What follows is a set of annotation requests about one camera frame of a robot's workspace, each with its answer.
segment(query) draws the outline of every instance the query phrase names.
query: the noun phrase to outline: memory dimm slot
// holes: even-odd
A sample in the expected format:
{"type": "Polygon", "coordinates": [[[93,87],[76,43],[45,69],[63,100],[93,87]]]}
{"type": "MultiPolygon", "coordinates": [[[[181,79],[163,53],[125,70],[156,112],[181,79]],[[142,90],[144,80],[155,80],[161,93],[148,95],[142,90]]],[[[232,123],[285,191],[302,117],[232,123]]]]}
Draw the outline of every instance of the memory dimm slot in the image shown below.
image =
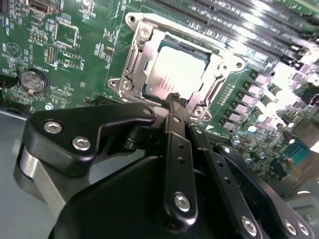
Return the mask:
{"type": "Polygon", "coordinates": [[[264,55],[271,57],[275,60],[280,60],[281,57],[283,57],[282,53],[274,52],[270,50],[268,47],[264,47],[246,37],[242,37],[239,34],[234,34],[234,32],[232,32],[231,30],[227,28],[224,29],[223,27],[219,27],[219,26],[214,26],[214,27],[209,26],[210,25],[209,20],[203,17],[203,15],[197,12],[191,11],[190,9],[181,6],[180,4],[177,4],[176,2],[173,2],[171,0],[149,0],[148,2],[150,2],[153,5],[159,6],[162,9],[170,11],[172,13],[175,13],[181,16],[186,16],[189,20],[193,21],[196,24],[203,25],[204,27],[212,30],[216,34],[220,34],[230,39],[240,41],[244,45],[247,45],[248,47],[256,51],[259,51],[263,53],[264,55]]]}
{"type": "Polygon", "coordinates": [[[279,51],[283,54],[289,51],[290,44],[282,40],[280,41],[275,40],[272,37],[269,37],[264,32],[256,31],[254,28],[250,29],[248,28],[248,23],[238,21],[237,19],[231,19],[230,17],[224,15],[221,12],[216,14],[214,11],[212,11],[209,8],[206,8],[198,3],[192,3],[192,0],[185,0],[184,2],[186,2],[187,4],[190,4],[190,7],[196,7],[195,11],[198,11],[200,14],[205,15],[208,19],[213,20],[214,18],[216,18],[215,21],[226,22],[227,27],[231,28],[232,30],[240,31],[242,35],[245,35],[245,33],[248,35],[251,35],[251,37],[246,36],[247,38],[251,38],[252,40],[257,40],[258,42],[264,45],[267,45],[268,47],[271,47],[274,50],[279,51]]]}
{"type": "Polygon", "coordinates": [[[240,24],[238,24],[238,21],[232,20],[222,13],[216,14],[213,10],[195,3],[192,0],[183,0],[183,3],[188,4],[188,7],[193,11],[196,11],[200,15],[205,16],[206,19],[208,19],[208,22],[214,26],[218,25],[220,27],[229,28],[232,31],[237,31],[242,36],[263,44],[271,48],[273,51],[281,52],[283,54],[286,54],[290,51],[290,45],[286,42],[283,41],[283,43],[281,43],[279,41],[276,41],[275,39],[269,37],[264,33],[246,28],[244,24],[240,26],[240,24]]]}
{"type": "Polygon", "coordinates": [[[214,8],[215,10],[221,10],[229,15],[238,17],[242,20],[248,21],[244,14],[251,16],[252,19],[258,18],[263,25],[261,27],[265,28],[267,31],[270,28],[277,29],[277,31],[283,31],[284,33],[290,34],[291,36],[297,37],[299,32],[296,31],[293,27],[290,27],[289,22],[279,21],[277,19],[272,19],[265,15],[263,11],[255,9],[250,6],[242,5],[234,0],[193,0],[198,2],[206,7],[214,8]]]}
{"type": "Polygon", "coordinates": [[[239,0],[242,4],[247,6],[254,5],[262,12],[264,12],[267,16],[272,19],[279,20],[284,22],[286,25],[289,25],[293,29],[303,32],[304,28],[307,27],[309,30],[315,31],[317,28],[309,24],[306,20],[304,20],[301,16],[298,16],[285,7],[281,6],[273,6],[269,3],[269,1],[263,0],[239,0]]]}

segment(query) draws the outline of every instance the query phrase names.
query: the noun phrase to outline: capacitor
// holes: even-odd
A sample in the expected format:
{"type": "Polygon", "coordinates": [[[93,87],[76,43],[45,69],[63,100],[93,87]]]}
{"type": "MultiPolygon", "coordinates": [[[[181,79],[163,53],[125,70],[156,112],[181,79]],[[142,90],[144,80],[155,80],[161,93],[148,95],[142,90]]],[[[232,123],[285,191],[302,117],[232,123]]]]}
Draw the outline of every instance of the capacitor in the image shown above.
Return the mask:
{"type": "Polygon", "coordinates": [[[271,90],[271,93],[273,93],[273,95],[277,98],[277,99],[280,99],[282,98],[285,93],[283,92],[282,89],[280,89],[279,87],[275,86],[272,90],[271,90]]]}
{"type": "Polygon", "coordinates": [[[281,119],[287,125],[288,128],[294,127],[295,123],[289,118],[288,115],[283,115],[281,119]]]}
{"type": "Polygon", "coordinates": [[[31,96],[40,94],[49,87],[48,77],[40,70],[28,68],[20,74],[22,87],[31,96]]]}
{"type": "Polygon", "coordinates": [[[240,140],[239,140],[239,137],[237,135],[232,136],[231,142],[233,143],[234,146],[239,146],[240,145],[240,140]]]}
{"type": "Polygon", "coordinates": [[[245,123],[245,128],[247,129],[249,133],[254,133],[257,130],[256,126],[254,126],[254,124],[251,122],[245,123]]]}
{"type": "Polygon", "coordinates": [[[263,105],[269,110],[269,111],[276,111],[277,109],[277,104],[276,102],[273,102],[271,99],[269,98],[265,98],[263,101],[263,105]]]}
{"type": "Polygon", "coordinates": [[[254,112],[254,117],[259,121],[259,122],[264,122],[267,118],[267,115],[262,113],[260,110],[256,110],[254,112]]]}
{"type": "Polygon", "coordinates": [[[253,162],[253,160],[251,159],[250,157],[250,154],[249,153],[245,153],[243,154],[243,160],[245,161],[246,164],[251,164],[253,162]]]}
{"type": "Polygon", "coordinates": [[[296,140],[288,131],[283,132],[283,137],[289,144],[293,144],[296,140]]]}

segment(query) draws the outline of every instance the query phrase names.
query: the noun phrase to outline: black plastic bracket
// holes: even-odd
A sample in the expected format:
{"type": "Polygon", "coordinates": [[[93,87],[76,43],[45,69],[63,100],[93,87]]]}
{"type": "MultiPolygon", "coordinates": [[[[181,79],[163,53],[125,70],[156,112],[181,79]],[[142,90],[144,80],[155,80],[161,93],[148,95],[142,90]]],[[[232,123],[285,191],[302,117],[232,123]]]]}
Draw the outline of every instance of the black plastic bracket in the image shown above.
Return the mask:
{"type": "Polygon", "coordinates": [[[80,176],[88,172],[109,135],[133,125],[151,125],[155,119],[155,113],[140,103],[36,112],[26,121],[22,141],[33,157],[66,175],[80,176]],[[47,121],[58,122],[62,131],[46,132],[47,121]],[[73,147],[78,136],[89,140],[88,150],[73,147]]]}

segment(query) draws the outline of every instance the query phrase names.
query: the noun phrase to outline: screw head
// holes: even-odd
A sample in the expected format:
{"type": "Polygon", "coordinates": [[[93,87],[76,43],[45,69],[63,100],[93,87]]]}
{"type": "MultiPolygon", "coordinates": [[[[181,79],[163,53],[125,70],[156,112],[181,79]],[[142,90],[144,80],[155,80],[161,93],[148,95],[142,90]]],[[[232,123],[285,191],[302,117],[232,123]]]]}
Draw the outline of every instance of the screw head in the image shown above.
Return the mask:
{"type": "Polygon", "coordinates": [[[294,228],[294,226],[293,226],[290,222],[288,222],[287,220],[285,220],[285,225],[286,225],[288,231],[289,231],[292,235],[294,235],[294,236],[297,235],[297,230],[296,230],[296,228],[294,228]]]}
{"type": "Polygon", "coordinates": [[[300,230],[306,235],[309,236],[309,231],[308,229],[299,221],[297,221],[298,227],[300,228],[300,230]]]}
{"type": "Polygon", "coordinates": [[[202,131],[198,127],[195,127],[195,130],[196,130],[197,133],[202,133],[202,131]]]}
{"type": "Polygon", "coordinates": [[[180,209],[181,211],[188,212],[190,210],[190,202],[183,194],[176,194],[174,197],[174,201],[178,209],[180,209]]]}
{"type": "Polygon", "coordinates": [[[85,137],[76,137],[72,140],[73,147],[77,150],[86,151],[90,148],[91,143],[85,137]]]}
{"type": "Polygon", "coordinates": [[[48,121],[43,125],[43,128],[48,133],[60,133],[62,131],[62,125],[56,121],[48,121]]]}
{"type": "Polygon", "coordinates": [[[249,220],[247,217],[241,218],[241,223],[244,227],[244,229],[253,237],[257,235],[257,229],[256,226],[253,224],[251,220],[249,220]]]}
{"type": "Polygon", "coordinates": [[[223,145],[221,147],[226,153],[230,153],[230,149],[228,147],[226,147],[225,145],[223,145]]]}

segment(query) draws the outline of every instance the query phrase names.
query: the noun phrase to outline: electrolytic capacitor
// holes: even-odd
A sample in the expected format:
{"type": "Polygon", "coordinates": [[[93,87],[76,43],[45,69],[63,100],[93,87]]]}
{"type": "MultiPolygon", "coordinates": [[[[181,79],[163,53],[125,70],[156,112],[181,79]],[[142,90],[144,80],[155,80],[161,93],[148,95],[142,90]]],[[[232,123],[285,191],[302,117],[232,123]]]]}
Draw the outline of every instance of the electrolytic capacitor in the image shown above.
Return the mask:
{"type": "Polygon", "coordinates": [[[237,135],[232,136],[231,142],[233,143],[234,146],[239,146],[240,145],[239,137],[237,135]]]}
{"type": "Polygon", "coordinates": [[[264,106],[266,106],[267,110],[269,110],[269,111],[274,112],[274,111],[277,110],[277,104],[276,104],[276,102],[272,101],[272,100],[269,99],[269,98],[265,98],[265,99],[263,100],[263,104],[264,104],[264,106]]]}
{"type": "Polygon", "coordinates": [[[283,132],[283,137],[289,144],[293,144],[296,140],[288,131],[283,132]]]}
{"type": "Polygon", "coordinates": [[[295,123],[289,118],[288,115],[283,115],[281,119],[287,125],[288,128],[294,127],[295,123]]]}
{"type": "Polygon", "coordinates": [[[245,153],[245,154],[243,154],[243,160],[245,161],[245,163],[246,164],[251,164],[252,163],[252,159],[251,159],[251,157],[250,157],[250,154],[249,153],[245,153]]]}
{"type": "Polygon", "coordinates": [[[280,99],[284,96],[284,92],[282,89],[280,89],[278,86],[275,86],[272,90],[271,93],[274,94],[274,96],[276,96],[277,99],[280,99]]]}
{"type": "Polygon", "coordinates": [[[262,113],[260,110],[256,110],[254,112],[254,117],[259,121],[259,122],[264,122],[267,118],[267,115],[262,113]]]}
{"type": "Polygon", "coordinates": [[[256,126],[254,126],[254,124],[251,122],[245,123],[245,128],[247,129],[249,133],[254,133],[257,130],[256,126]]]}

